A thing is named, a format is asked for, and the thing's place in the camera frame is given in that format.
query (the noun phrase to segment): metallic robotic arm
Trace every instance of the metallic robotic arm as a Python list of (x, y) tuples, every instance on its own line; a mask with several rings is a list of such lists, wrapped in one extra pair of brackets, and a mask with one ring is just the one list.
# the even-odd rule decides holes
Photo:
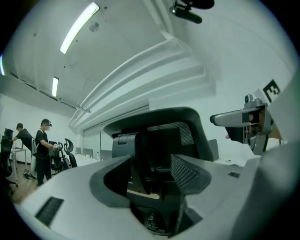
[[(273, 127), (273, 120), (266, 110), (267, 106), (259, 98), (253, 99), (253, 96), (248, 94), (245, 96), (243, 109), (212, 115), (210, 122), (225, 127), (232, 141), (248, 144), (255, 155), (262, 155), (267, 146), (268, 134)], [(265, 113), (262, 128), (259, 126), (261, 112)]]

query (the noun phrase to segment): linear light fixture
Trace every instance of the linear light fixture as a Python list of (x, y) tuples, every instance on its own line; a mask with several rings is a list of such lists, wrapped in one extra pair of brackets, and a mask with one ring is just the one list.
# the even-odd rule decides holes
[(99, 10), (99, 6), (92, 2), (87, 6), (87, 8), (80, 14), (77, 18), (70, 31), (67, 33), (65, 40), (63, 41), (60, 51), (63, 54), (66, 54), (68, 48), (70, 47), (73, 39), (79, 32), (79, 30), (83, 27), (83, 25)]
[(58, 79), (57, 77), (54, 77), (54, 78), (53, 78), (53, 83), (52, 83), (52, 95), (53, 95), (54, 97), (56, 97), (58, 80), (59, 80), (59, 79)]
[(5, 76), (5, 73), (4, 73), (4, 68), (3, 68), (3, 63), (2, 63), (2, 54), (0, 56), (0, 71), (1, 71), (1, 74), (3, 76)]

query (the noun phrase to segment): person in black shirt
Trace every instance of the person in black shirt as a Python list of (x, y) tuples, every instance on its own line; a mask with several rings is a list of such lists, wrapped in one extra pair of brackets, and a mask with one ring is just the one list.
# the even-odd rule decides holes
[(41, 186), (43, 184), (44, 176), (49, 180), (51, 178), (51, 160), (48, 154), (48, 150), (53, 148), (53, 150), (59, 150), (58, 146), (53, 146), (48, 142), (48, 137), (45, 131), (49, 131), (52, 126), (48, 119), (43, 119), (41, 123), (41, 128), (37, 131), (35, 138), (35, 144), (37, 147), (37, 182)]
[(17, 134), (17, 136), (13, 137), (13, 141), (20, 139), (22, 141), (22, 149), (23, 149), (23, 145), (25, 145), (31, 152), (32, 136), (27, 131), (27, 129), (23, 128), (22, 123), (17, 124), (17, 131), (19, 133)]

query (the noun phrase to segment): black t-shirt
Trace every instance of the black t-shirt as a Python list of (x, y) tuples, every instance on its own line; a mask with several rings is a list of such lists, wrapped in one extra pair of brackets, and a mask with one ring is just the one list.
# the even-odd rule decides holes
[(37, 157), (46, 158), (49, 155), (48, 149), (41, 144), (41, 140), (45, 140), (45, 142), (49, 143), (47, 134), (41, 130), (38, 130), (35, 140), (36, 140), (36, 145), (39, 143), (37, 147)]
[(32, 136), (30, 133), (27, 131), (27, 129), (23, 129), (18, 133), (16, 138), (20, 139), (22, 143), (31, 151), (31, 141), (32, 141)]

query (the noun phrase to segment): wooden floor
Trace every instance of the wooden floor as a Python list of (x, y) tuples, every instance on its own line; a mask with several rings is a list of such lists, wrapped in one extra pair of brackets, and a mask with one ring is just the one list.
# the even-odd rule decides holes
[[(18, 175), (18, 187), (15, 186), (15, 184), (10, 184), (9, 186), (13, 190), (13, 194), (10, 195), (10, 199), (13, 203), (21, 204), (22, 201), (29, 196), (31, 193), (37, 189), (38, 180), (30, 177), (29, 179), (26, 179), (23, 176), (23, 172), (26, 169), (25, 164), (17, 164), (17, 175)], [(14, 173), (11, 174), (11, 176), (7, 177), (7, 180), (15, 181), (14, 179)]]

